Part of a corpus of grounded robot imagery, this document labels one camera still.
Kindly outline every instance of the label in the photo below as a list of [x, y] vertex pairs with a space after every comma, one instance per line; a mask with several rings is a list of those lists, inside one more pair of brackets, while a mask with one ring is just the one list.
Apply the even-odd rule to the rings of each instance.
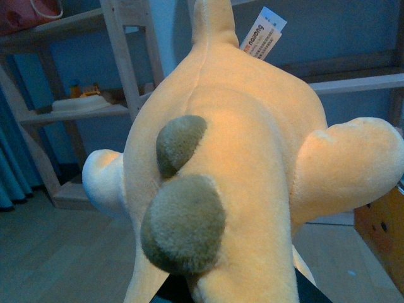
[[264, 60], [282, 36], [286, 21], [264, 6], [240, 49]]

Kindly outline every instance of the pink basket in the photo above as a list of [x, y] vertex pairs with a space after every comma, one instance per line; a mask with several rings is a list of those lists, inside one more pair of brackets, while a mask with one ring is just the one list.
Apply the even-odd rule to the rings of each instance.
[[0, 36], [51, 22], [62, 14], [56, 0], [0, 0]]

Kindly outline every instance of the stuffed dinosaur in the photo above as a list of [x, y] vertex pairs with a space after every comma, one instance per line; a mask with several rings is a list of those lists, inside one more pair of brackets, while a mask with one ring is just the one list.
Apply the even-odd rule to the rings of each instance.
[[93, 152], [85, 191], [132, 221], [125, 303], [168, 273], [195, 302], [298, 302], [292, 237], [388, 192], [404, 142], [380, 119], [327, 127], [303, 81], [239, 50], [230, 0], [197, 0], [193, 48], [138, 114], [124, 153]]

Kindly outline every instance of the gray felt spike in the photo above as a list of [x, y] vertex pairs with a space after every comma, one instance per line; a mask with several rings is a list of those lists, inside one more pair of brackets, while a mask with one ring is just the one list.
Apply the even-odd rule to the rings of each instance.
[[211, 180], [190, 175], [168, 182], [141, 226], [141, 245], [155, 266], [188, 275], [211, 269], [225, 228], [225, 212]]
[[182, 116], [171, 120], [157, 137], [157, 164], [164, 178], [174, 176], [192, 157], [206, 131], [200, 116]]

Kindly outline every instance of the wooden floor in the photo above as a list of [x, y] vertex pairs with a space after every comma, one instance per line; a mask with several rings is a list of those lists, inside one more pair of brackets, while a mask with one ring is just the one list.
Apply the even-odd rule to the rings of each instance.
[[[404, 302], [353, 227], [306, 224], [295, 245], [334, 303]], [[0, 213], [1, 303], [123, 302], [133, 261], [130, 224], [57, 210], [41, 191]]]

